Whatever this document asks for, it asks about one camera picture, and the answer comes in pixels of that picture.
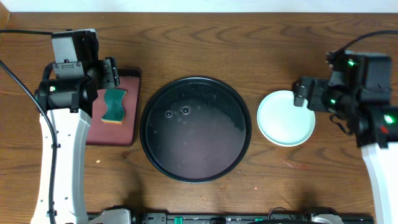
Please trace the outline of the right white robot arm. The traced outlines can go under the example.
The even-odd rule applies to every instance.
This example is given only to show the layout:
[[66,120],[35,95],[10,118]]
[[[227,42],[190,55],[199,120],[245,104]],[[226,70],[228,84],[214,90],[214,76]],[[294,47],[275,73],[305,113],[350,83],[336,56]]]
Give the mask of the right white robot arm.
[[367,86],[355,80],[302,77],[294,83],[294,105],[329,112],[346,121],[366,164],[377,223],[397,223],[397,108],[388,81]]

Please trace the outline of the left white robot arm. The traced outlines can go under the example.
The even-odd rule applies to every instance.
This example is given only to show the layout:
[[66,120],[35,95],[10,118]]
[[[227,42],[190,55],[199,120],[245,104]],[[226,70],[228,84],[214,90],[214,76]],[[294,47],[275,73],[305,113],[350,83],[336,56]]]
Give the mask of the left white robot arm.
[[112,57],[90,63],[56,63],[56,79],[45,76],[35,91],[43,113],[42,165],[32,223],[131,223],[125,208],[105,211],[90,220],[84,199],[85,146],[98,90],[104,91],[106,111],[100,120],[120,123],[126,112],[126,91]]

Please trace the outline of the light blue plate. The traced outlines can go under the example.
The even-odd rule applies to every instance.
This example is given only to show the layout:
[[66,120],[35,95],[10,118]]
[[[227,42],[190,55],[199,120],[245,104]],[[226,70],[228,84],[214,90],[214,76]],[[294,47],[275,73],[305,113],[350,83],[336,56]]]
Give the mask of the light blue plate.
[[315,123],[315,113],[305,106],[294,106],[294,93],[288,90],[267,95],[257,110],[261,133],[278,146],[303,144],[312,135]]

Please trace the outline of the green and yellow sponge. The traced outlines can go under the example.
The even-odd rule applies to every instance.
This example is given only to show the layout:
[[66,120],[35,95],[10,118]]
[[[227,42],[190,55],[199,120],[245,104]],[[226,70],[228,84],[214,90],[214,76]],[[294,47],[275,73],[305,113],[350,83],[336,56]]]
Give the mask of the green and yellow sponge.
[[123,122],[125,117],[123,99],[126,93],[126,90],[117,88],[107,89],[105,91],[104,103],[106,105],[106,112],[101,117],[102,122],[116,124],[121,124]]

